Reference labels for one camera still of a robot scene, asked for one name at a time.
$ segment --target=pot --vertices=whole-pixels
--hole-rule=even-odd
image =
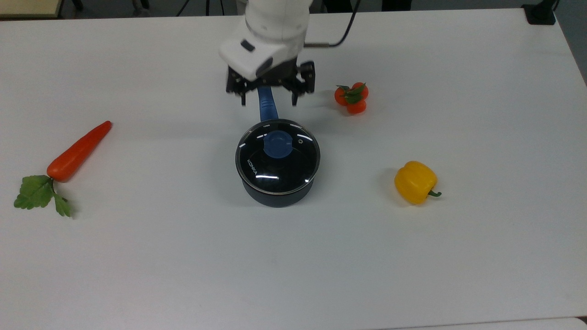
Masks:
[[[271,88],[258,88],[261,122],[238,143],[235,161],[247,193],[261,204],[290,206],[301,200],[320,164],[316,138],[302,125],[279,119]]]

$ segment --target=yellow bell pepper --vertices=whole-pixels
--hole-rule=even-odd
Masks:
[[[440,192],[432,191],[438,182],[436,174],[419,161],[408,161],[397,171],[395,184],[397,191],[412,204],[422,204],[428,195],[438,197]]]

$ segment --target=cherry tomato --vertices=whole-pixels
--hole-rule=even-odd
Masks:
[[[338,103],[342,106],[348,105],[348,102],[345,99],[345,90],[342,89],[341,87],[337,88],[334,91],[334,99],[336,100],[336,103]]]
[[[365,85],[365,83],[357,82],[353,85],[353,87],[351,89],[361,87],[361,85]],[[367,98],[367,96],[369,96],[369,89],[367,88],[367,85],[365,85],[365,88],[361,92],[361,96],[363,96],[363,100],[365,100]]]
[[[346,106],[346,110],[352,115],[362,113],[365,109],[367,109],[367,102],[365,100],[360,100],[357,103]]]

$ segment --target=cable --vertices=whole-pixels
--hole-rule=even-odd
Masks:
[[[179,16],[181,15],[181,12],[184,10],[185,6],[187,6],[187,3],[188,3],[189,1],[190,1],[190,0],[185,0],[185,3],[184,3],[184,5],[181,7],[181,9],[180,9],[179,13],[177,13],[176,17],[179,17]]]
[[[341,43],[343,43],[346,39],[346,36],[349,34],[350,27],[353,25],[353,21],[355,20],[355,15],[357,15],[357,11],[359,10],[359,4],[361,0],[357,0],[355,8],[353,9],[353,14],[350,16],[349,24],[346,27],[345,34],[342,36],[342,39],[337,43],[304,43],[303,46],[306,48],[328,48],[328,47],[338,47]]]

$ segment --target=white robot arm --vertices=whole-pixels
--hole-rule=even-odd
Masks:
[[[229,67],[249,81],[297,57],[303,48],[312,0],[249,0],[232,38],[220,47]]]
[[[283,86],[299,95],[314,91],[313,62],[297,67],[312,0],[249,0],[233,36],[220,47],[228,64],[227,92],[245,103],[245,93],[258,86]],[[300,74],[304,81],[296,76]]]

